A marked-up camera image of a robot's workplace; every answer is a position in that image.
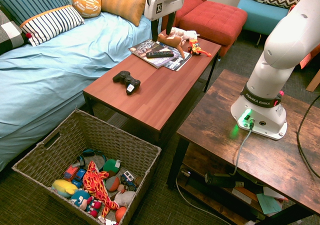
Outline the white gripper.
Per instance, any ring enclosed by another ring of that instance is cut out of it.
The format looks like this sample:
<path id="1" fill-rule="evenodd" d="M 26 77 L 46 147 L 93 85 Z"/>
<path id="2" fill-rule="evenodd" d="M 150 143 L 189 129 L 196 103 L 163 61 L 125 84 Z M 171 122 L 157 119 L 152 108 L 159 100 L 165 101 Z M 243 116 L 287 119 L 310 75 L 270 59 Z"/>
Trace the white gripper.
<path id="1" fill-rule="evenodd" d="M 166 34 L 171 33 L 174 25 L 176 11 L 180 10 L 185 0 L 146 0 L 144 16 L 151 21 L 152 40 L 158 40 L 159 18 L 167 15 Z"/>

